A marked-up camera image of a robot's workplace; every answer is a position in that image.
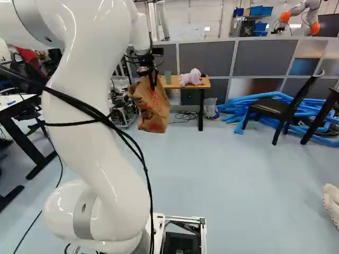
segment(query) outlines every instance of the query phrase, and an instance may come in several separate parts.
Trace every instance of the cubicle partition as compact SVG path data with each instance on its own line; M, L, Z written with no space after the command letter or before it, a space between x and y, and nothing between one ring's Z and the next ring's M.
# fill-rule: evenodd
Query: cubicle partition
M154 47L164 48L164 62L160 74L171 70L173 75L198 68L210 77L211 89L205 97L217 98L222 104L232 97L282 91L295 96L312 75L325 70L308 97L326 98L328 88L339 84L339 39L321 37L302 38L230 38L218 41L160 42ZM160 64L162 59L155 58ZM131 73L137 77L131 65ZM197 105L196 90L175 93L181 105Z

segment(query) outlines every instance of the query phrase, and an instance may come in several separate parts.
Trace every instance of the gray floor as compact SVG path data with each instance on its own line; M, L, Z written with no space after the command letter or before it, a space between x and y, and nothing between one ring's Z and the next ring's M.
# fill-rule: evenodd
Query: gray floor
M293 135L280 136L274 147L274 130L257 122L249 122L244 135L233 134L234 125L204 123L203 132L195 120L171 124L165 134L128 131L144 151L156 212L205 216L208 253L338 252L339 232L322 207L322 186L339 185L337 149L313 142L301 146ZM27 122L20 125L27 130ZM48 153L51 147L41 137L37 132L31 139ZM0 214L0 253L13 252L60 174L56 159L26 182L33 163L16 144L6 153L1 193L16 184L26 189ZM66 168L63 182L75 177ZM65 245L39 219L17 253L57 254Z

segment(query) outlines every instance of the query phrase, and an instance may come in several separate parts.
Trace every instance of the plush toy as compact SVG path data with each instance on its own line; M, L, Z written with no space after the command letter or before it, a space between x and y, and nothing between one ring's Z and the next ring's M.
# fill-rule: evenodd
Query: plush toy
M186 86L187 84L192 85L201 85L200 81L201 73L198 69L192 69L190 73L181 74L179 78L179 84L181 87Z
M324 208L339 229L339 189L332 184L324 186Z

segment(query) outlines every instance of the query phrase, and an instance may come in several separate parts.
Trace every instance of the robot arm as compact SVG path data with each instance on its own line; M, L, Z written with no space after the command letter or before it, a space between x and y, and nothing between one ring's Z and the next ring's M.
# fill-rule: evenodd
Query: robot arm
M293 7L287 12L281 14L279 21L283 22L281 27L285 27L285 24L289 22L292 16L300 15L306 8L309 8L307 12L306 21L309 24L307 35L317 34L320 30L320 25L318 22L318 10L320 8L322 0L304 0L297 6Z
M32 15L27 18L25 10L33 10ZM62 42L63 57L47 86L105 115L110 77L129 42L138 52L150 47L146 17L132 0L1 1L0 12L6 23L0 36L7 43L43 49ZM27 25L32 18L35 25ZM38 34L38 28L57 40ZM91 120L48 93L42 95L42 108L49 123ZM144 237L148 190L120 154L114 133L101 123L49 127L49 132L57 152L81 180L61 185L48 198L43 211L47 226L68 242L105 253L131 253L141 242L149 247Z

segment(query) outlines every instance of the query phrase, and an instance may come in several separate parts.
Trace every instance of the paper bag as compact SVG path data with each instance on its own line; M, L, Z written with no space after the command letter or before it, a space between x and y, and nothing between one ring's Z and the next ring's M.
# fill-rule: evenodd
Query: paper bag
M154 91L151 89L148 76L145 76L140 82L131 85L128 92L141 112L138 128L148 132L164 133L171 105L160 79L157 78Z

